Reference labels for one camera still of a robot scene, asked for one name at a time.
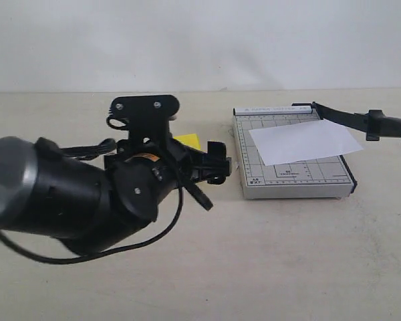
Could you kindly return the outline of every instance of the table surface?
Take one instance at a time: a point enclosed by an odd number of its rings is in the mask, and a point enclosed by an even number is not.
[[[0,137],[39,136],[60,146],[124,133],[106,126],[117,94],[0,94]],[[174,135],[227,144],[235,106],[316,101],[348,112],[401,117],[401,89],[175,94]],[[401,320],[401,140],[366,142],[346,160],[359,185],[345,199],[246,201],[236,162],[222,186],[202,184],[215,206],[188,195],[175,229],[144,249],[92,263],[50,266],[0,244],[0,320]],[[95,165],[101,166],[101,160]],[[176,195],[141,241],[172,219]],[[10,233],[43,254],[69,253],[50,238]]]

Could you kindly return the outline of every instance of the yellow sticky note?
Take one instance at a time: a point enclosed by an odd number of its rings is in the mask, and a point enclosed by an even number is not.
[[[184,145],[195,148],[197,150],[201,149],[201,144],[199,143],[199,138],[198,135],[196,134],[175,136],[174,138],[177,139],[177,141],[183,143]]]

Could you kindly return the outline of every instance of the gray metal cap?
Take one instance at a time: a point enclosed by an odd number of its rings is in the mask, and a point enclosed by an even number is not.
[[[0,138],[0,225],[23,210],[36,178],[33,143],[13,136]]]

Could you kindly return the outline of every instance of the white wall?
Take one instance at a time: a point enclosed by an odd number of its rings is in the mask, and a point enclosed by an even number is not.
[[[0,0],[0,91],[401,86],[401,0]]]

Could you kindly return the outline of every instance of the white paper sheet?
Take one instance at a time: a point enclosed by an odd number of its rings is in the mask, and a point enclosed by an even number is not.
[[[266,166],[348,154],[362,146],[345,126],[329,120],[249,131]]]

